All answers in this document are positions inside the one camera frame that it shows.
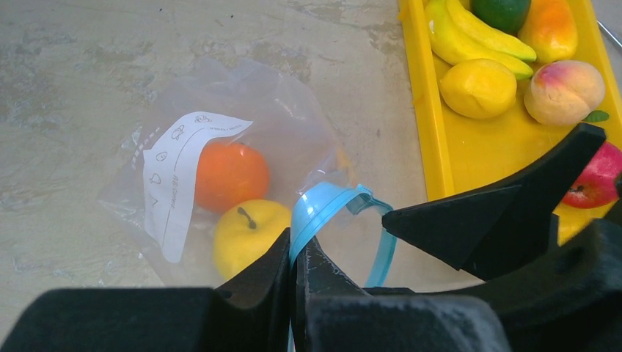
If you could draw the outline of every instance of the yellow tray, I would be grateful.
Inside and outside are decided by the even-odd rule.
[[[589,0],[572,0],[579,30],[574,59],[591,63],[603,75],[607,92],[599,109],[611,118],[595,125],[607,140],[622,147],[622,101]],[[516,104],[501,117],[472,120],[451,111],[439,95],[438,80],[449,69],[430,48],[423,11],[427,0],[400,0],[406,56],[421,146],[428,200],[448,197],[493,183],[519,171],[556,145],[572,127],[538,124],[524,108],[528,81],[519,82]],[[558,242],[566,242],[591,218],[602,217],[612,204],[580,210],[560,204]]]

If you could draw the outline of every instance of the clear plastic bag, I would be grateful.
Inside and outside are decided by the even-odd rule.
[[[237,145],[241,153],[247,153],[244,148],[259,152],[269,173],[268,191],[263,198],[289,210],[302,194],[320,182],[356,185],[348,159],[309,88],[253,61],[242,59],[236,68],[228,70],[212,59],[202,60],[196,70],[176,78],[158,96],[142,125],[132,159],[102,190],[98,200],[123,223],[165,285],[215,287],[227,280],[217,270],[213,257],[215,231],[223,213],[197,205],[194,185],[190,185],[193,193],[188,192],[189,180],[197,177],[197,167],[201,167],[203,147],[219,143],[225,147]],[[204,128],[200,131],[198,125],[216,127],[206,132]],[[169,163],[170,169],[163,163]],[[216,162],[209,166],[217,167],[220,166]],[[220,175],[219,182],[236,176]],[[162,247],[170,238],[162,240],[153,232],[164,226],[162,219],[167,216],[167,209],[182,213],[184,208],[191,209],[186,214],[187,231],[183,226],[164,230],[165,235],[175,236],[175,243],[180,246],[167,252]],[[237,219],[246,216],[243,212],[238,209]],[[345,272],[350,268],[355,271],[353,276],[360,276],[357,281],[363,281],[366,275],[357,274],[362,273],[357,269],[361,262],[366,270],[372,265],[381,229],[380,217],[373,211],[365,212],[371,213],[372,221],[362,216],[359,226],[351,226],[354,217],[340,213],[325,230],[337,228],[330,235],[318,236],[326,253],[338,265],[343,258]],[[178,216],[178,223],[184,222],[182,218]],[[353,260],[362,257],[368,259],[356,263]]]

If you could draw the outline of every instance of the yellow apple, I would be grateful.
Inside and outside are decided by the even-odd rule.
[[[229,280],[264,255],[291,223],[291,212],[271,200],[255,199],[229,209],[214,233],[213,257]]]

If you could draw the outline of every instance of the orange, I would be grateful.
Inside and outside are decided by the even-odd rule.
[[[197,167],[194,201],[214,213],[268,193],[270,173],[263,155],[242,143],[208,143]]]

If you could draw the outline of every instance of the green avocado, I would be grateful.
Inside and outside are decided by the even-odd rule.
[[[471,11],[490,27],[516,35],[530,5],[531,0],[471,0]]]

